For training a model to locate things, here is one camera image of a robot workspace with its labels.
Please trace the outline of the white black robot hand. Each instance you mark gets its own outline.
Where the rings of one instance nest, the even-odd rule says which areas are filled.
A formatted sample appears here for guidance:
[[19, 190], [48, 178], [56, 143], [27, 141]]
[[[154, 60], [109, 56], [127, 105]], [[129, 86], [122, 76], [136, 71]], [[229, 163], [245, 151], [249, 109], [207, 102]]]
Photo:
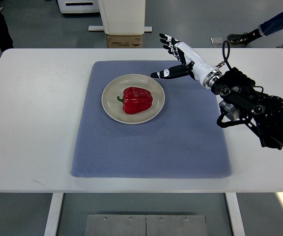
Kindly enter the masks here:
[[211, 66], [189, 45], [167, 34], [159, 34], [163, 48], [175, 56], [180, 65], [151, 73], [150, 77], [158, 79], [176, 79], [190, 76], [200, 84], [210, 89], [214, 82], [222, 76], [219, 68]]

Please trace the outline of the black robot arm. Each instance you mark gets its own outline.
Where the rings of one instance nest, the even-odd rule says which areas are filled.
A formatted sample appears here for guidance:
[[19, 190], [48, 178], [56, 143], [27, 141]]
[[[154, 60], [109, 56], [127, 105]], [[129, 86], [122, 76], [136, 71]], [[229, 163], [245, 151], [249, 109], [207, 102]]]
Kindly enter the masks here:
[[228, 58], [230, 45], [222, 44], [224, 64], [228, 71], [209, 83], [211, 91], [222, 98], [217, 125], [221, 128], [246, 125], [260, 140], [262, 147], [283, 148], [283, 99], [263, 92], [262, 86], [236, 67]]

